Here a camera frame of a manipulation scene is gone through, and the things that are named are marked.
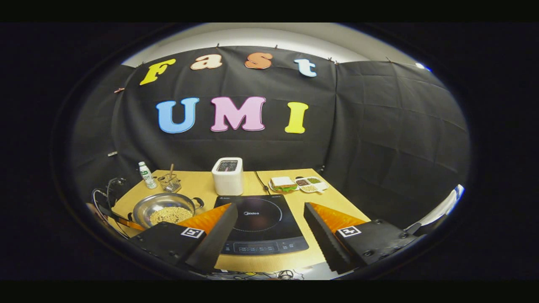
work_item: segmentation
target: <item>letter u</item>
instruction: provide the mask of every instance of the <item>letter u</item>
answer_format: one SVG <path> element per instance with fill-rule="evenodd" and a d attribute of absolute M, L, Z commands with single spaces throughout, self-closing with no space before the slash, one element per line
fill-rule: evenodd
<path fill-rule="evenodd" d="M 185 109 L 185 119 L 179 124 L 172 121 L 172 108 L 176 105 L 176 101 L 164 101 L 157 104 L 155 107 L 158 111 L 161 130 L 169 134 L 177 134 L 193 127 L 195 124 L 195 104 L 198 101 L 198 98 L 185 98 L 180 102 Z"/>

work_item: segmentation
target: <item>metal pot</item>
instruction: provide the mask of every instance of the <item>metal pot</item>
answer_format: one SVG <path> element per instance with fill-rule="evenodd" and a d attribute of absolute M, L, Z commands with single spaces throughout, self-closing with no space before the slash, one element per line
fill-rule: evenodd
<path fill-rule="evenodd" d="M 135 205 L 133 220 L 145 228 L 150 228 L 152 226 L 151 214 L 165 207 L 182 207 L 189 210 L 194 216 L 197 209 L 204 207 L 204 201 L 197 197 L 193 199 L 198 202 L 199 206 L 197 208 L 190 198 L 173 192 L 164 192 L 146 197 Z"/>

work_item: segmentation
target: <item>wooden table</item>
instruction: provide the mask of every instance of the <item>wooden table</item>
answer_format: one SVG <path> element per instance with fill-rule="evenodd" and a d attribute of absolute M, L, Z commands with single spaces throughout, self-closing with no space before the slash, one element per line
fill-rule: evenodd
<path fill-rule="evenodd" d="M 154 177 L 161 177 L 167 174 L 168 170 L 156 170 L 152 173 Z M 178 194 L 182 194 L 189 198 L 199 197 L 204 201 L 205 206 L 197 210 L 196 214 L 201 214 L 213 208 L 217 198 L 217 193 L 213 185 L 213 176 L 210 171 L 174 171 L 177 177 L 181 180 L 182 188 Z M 258 171 L 260 179 L 267 185 L 272 177 L 288 176 L 294 180 L 298 176 L 302 177 L 318 177 L 324 180 L 313 169 L 294 169 L 294 170 L 271 170 Z M 309 249 L 299 252 L 287 254 L 276 254 L 269 256 L 235 256 L 229 254 L 221 254 L 217 260 L 215 268 L 229 271 L 239 272 L 274 272 L 281 270 L 289 270 L 293 268 L 308 267 L 314 264 L 323 263 L 326 260 L 318 246 L 309 225 L 303 217 L 303 208 L 306 202 L 313 202 L 329 208 L 335 209 L 345 214 L 349 214 L 366 222 L 370 219 L 348 201 L 340 192 L 329 184 L 323 194 L 318 192 L 307 194 L 301 190 L 285 194 L 285 199 L 292 211 L 292 214 L 298 223 L 298 226 L 309 245 Z M 141 181 L 130 191 L 128 191 L 116 205 L 113 211 L 118 215 L 127 218 L 128 213 L 133 211 L 135 204 L 147 196 L 164 192 L 160 186 L 155 189 L 148 189 L 144 181 Z M 262 185 L 258 181 L 256 174 L 253 171 L 244 172 L 244 191 L 242 196 L 257 196 L 267 195 Z M 141 231 L 122 226 L 130 237 L 136 236 Z"/>

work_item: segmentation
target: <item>induction cooktop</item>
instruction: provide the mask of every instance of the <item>induction cooktop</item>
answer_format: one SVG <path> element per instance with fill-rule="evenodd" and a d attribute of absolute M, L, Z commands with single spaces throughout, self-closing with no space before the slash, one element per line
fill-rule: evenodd
<path fill-rule="evenodd" d="M 258 256 L 309 248 L 283 195 L 219 196 L 214 207 L 236 203 L 238 219 L 222 254 Z"/>

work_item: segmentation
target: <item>pink letter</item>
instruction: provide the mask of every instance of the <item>pink letter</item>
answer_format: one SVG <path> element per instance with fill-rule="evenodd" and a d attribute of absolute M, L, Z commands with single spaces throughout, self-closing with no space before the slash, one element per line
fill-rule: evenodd
<path fill-rule="evenodd" d="M 234 130 L 245 118 L 244 130 L 263 130 L 262 124 L 262 104 L 266 102 L 262 97 L 249 97 L 240 109 L 228 97 L 218 97 L 211 100 L 215 104 L 215 124 L 210 128 L 214 132 L 224 132 L 229 127 L 225 124 L 225 117 Z"/>

